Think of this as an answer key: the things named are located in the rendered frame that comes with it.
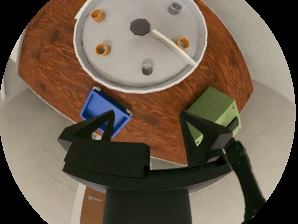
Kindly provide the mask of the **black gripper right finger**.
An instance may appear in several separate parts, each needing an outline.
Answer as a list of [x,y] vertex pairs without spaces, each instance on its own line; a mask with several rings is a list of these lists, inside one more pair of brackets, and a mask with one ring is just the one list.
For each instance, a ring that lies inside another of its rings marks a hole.
[[[180,111],[179,120],[188,166],[197,165],[207,153],[222,150],[233,136],[230,128],[185,110]],[[198,147],[191,135],[187,122],[203,134],[203,139]]]

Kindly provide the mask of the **blue open tray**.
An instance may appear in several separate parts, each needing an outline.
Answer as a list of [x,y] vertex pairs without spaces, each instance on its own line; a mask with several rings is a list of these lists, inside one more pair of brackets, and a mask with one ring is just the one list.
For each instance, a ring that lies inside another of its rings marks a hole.
[[[115,135],[131,119],[131,117],[130,117],[130,114],[128,112],[126,112],[126,109],[124,107],[122,107],[120,104],[115,102],[113,99],[111,99],[109,96],[107,96],[102,91],[99,92],[96,89],[91,90],[79,117],[81,117],[83,120],[87,120],[89,118],[98,116],[106,111],[111,110],[111,109],[113,109],[114,113],[115,113],[115,122],[114,122],[114,127],[113,127],[114,129],[113,129],[112,137],[111,137],[111,138],[114,138]],[[121,123],[121,125],[120,125],[120,123]]]

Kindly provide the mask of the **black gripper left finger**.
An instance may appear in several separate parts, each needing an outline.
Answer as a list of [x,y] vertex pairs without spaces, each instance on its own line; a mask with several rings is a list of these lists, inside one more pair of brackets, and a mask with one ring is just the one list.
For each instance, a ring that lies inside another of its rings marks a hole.
[[106,122],[107,125],[100,140],[111,141],[115,122],[115,113],[113,109],[98,116],[68,126],[62,131],[62,133],[74,135],[75,137],[92,139],[92,133]]

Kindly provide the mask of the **orange cylinder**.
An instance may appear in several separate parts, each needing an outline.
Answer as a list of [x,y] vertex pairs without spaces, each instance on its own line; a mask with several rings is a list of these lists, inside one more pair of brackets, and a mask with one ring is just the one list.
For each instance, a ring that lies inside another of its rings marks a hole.
[[[104,46],[105,46],[106,50],[105,50],[104,54],[101,55],[100,50],[101,50],[101,48],[104,47]],[[103,56],[103,57],[105,57],[105,56],[109,55],[109,53],[110,53],[110,47],[107,46],[107,45],[105,45],[105,44],[98,44],[98,45],[95,47],[94,52],[95,52],[95,54],[96,54],[97,56]]]
[[[99,15],[99,16],[98,16],[98,15]],[[97,17],[97,16],[98,16],[98,17]],[[90,18],[91,18],[93,21],[95,21],[96,23],[99,23],[99,22],[101,22],[101,21],[104,20],[105,15],[102,13],[101,10],[96,9],[96,10],[94,10],[94,11],[91,12],[91,14],[90,14]]]
[[[179,46],[179,41],[181,41],[183,43],[183,45],[184,45],[184,48],[183,49]],[[174,42],[174,45],[176,45],[182,51],[183,50],[187,50],[189,48],[189,46],[190,46],[189,41],[187,39],[185,39],[185,38],[178,39],[177,41]]]

